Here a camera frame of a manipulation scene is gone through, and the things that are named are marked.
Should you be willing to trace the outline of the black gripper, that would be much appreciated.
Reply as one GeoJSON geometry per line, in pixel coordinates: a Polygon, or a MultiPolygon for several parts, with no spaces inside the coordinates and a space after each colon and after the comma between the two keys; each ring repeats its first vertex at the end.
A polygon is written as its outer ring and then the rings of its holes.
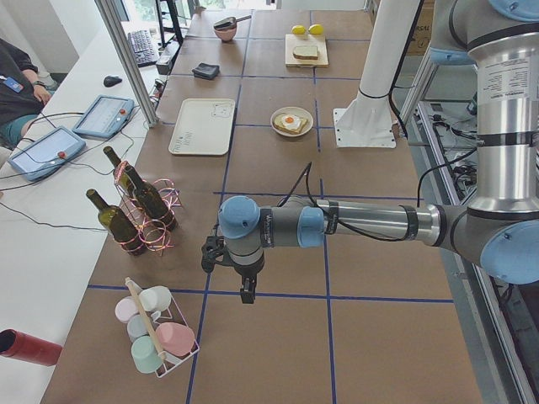
{"type": "Polygon", "coordinates": [[[240,287],[240,297],[243,304],[253,304],[256,298],[256,278],[258,273],[264,267],[264,260],[258,260],[254,263],[242,265],[234,263],[234,270],[242,276],[242,285],[240,287]]]}

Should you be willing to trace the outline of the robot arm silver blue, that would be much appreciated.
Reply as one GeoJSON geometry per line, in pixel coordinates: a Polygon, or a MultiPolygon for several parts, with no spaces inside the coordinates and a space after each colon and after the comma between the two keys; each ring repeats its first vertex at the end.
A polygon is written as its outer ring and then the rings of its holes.
{"type": "Polygon", "coordinates": [[[285,198],[261,207],[224,201],[202,266],[232,267],[252,303],[267,247],[317,247],[334,233],[384,242],[417,240],[457,253],[509,284],[538,279],[538,4],[439,1],[431,54],[478,69],[477,191],[464,206],[369,205],[285,198]]]}

